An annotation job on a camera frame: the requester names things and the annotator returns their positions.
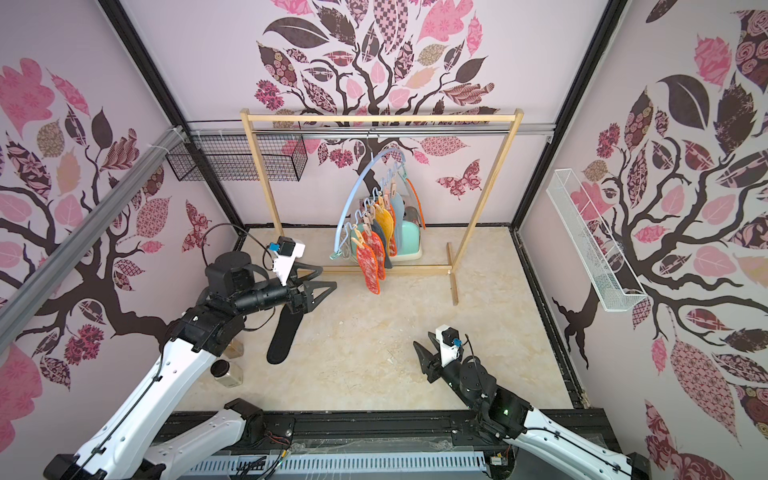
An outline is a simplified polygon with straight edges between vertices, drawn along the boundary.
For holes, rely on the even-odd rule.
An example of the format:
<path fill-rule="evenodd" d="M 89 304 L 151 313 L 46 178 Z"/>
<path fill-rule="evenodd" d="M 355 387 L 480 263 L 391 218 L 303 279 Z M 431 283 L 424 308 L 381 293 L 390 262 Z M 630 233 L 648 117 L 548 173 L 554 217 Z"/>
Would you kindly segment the black insole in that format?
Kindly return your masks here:
<path fill-rule="evenodd" d="M 287 359 L 303 318 L 303 311 L 292 312 L 287 306 L 283 307 L 266 354 L 270 365 L 281 364 Z"/>

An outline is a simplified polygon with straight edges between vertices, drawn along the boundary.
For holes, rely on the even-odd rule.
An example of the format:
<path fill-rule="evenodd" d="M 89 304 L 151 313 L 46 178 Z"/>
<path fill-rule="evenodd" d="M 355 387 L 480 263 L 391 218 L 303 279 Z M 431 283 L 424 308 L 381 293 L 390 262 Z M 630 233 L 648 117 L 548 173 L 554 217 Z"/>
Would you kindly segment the red patterned insole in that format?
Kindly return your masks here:
<path fill-rule="evenodd" d="M 366 287 L 372 294 L 379 295 L 380 283 L 376 256 L 365 243 L 358 240 L 355 240 L 354 243 L 356 245 L 356 260 L 363 274 Z"/>
<path fill-rule="evenodd" d="M 377 264 L 377 277 L 379 280 L 386 279 L 385 250 L 380 237 L 373 231 L 366 233 L 366 242 L 374 253 Z"/>

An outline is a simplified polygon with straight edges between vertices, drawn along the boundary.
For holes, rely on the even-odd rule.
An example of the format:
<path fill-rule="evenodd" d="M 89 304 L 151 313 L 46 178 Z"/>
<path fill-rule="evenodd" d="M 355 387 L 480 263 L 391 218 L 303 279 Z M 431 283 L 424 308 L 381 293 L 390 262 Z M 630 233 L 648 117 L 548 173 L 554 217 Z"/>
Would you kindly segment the light blue clip hanger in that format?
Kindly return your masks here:
<path fill-rule="evenodd" d="M 381 178 L 377 178 L 374 167 L 385 158 L 387 169 Z M 364 212 L 383 197 L 384 185 L 404 172 L 405 163 L 405 153 L 400 147 L 388 147 L 370 157 L 348 194 L 335 226 L 331 260 L 345 258 L 344 247 L 351 241 L 351 235 L 361 223 Z"/>

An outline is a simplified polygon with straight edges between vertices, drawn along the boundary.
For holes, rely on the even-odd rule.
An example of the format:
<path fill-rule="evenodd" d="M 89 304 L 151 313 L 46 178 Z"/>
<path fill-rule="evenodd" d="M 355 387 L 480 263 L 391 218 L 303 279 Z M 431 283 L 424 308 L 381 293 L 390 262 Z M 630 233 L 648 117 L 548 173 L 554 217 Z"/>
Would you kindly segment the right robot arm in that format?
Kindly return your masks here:
<path fill-rule="evenodd" d="M 473 413 L 473 434 L 491 444 L 505 443 L 527 452 L 572 479 L 650 479 L 650 460 L 596 444 L 551 419 L 530 402 L 500 386 L 478 357 L 462 357 L 463 347 L 445 345 L 431 352 L 413 343 L 427 381 L 443 381 Z"/>

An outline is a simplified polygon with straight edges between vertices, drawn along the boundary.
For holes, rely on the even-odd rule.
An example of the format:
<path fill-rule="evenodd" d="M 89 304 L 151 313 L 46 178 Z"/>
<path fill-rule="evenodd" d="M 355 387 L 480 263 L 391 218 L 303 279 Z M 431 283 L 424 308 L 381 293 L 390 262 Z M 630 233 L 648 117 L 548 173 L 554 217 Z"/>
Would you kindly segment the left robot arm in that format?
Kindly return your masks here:
<path fill-rule="evenodd" d="M 154 439 L 198 378 L 221 360 L 249 315 L 280 307 L 284 320 L 302 321 L 337 288 L 322 267 L 300 262 L 298 249 L 278 255 L 271 277 L 243 251 L 207 265 L 208 286 L 195 306 L 172 322 L 158 360 L 105 425 L 74 454 L 59 454 L 46 479 L 177 479 L 222 450 L 256 445 L 265 436 L 264 413 L 243 400 L 156 445 Z"/>

